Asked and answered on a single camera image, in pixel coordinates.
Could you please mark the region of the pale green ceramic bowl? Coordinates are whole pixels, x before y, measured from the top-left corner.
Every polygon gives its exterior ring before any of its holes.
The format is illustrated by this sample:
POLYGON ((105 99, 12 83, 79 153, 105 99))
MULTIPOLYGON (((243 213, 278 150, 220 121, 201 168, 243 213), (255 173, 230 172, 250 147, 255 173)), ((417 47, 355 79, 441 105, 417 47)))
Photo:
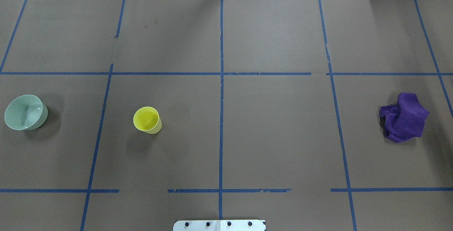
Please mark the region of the pale green ceramic bowl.
POLYGON ((5 110, 6 125, 15 131, 31 131, 47 120, 48 110, 44 102, 32 94, 14 99, 5 110))

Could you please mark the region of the yellow plastic cup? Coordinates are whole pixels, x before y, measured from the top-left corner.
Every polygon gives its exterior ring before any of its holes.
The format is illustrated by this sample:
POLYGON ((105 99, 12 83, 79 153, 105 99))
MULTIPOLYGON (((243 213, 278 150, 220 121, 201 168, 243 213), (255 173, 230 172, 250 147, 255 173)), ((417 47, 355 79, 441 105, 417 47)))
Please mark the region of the yellow plastic cup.
POLYGON ((159 112, 150 106, 138 109, 133 116, 133 124, 139 131, 157 134, 162 129, 159 112))

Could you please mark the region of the purple cloth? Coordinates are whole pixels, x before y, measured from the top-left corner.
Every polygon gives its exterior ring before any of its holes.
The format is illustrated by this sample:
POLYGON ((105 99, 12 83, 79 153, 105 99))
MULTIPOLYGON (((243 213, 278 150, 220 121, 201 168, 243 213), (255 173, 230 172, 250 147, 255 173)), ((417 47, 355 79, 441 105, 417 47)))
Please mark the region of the purple cloth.
POLYGON ((428 116, 429 111, 421 105, 414 93, 403 92, 398 95, 396 104, 379 109, 383 134, 395 143, 420 138, 428 116))

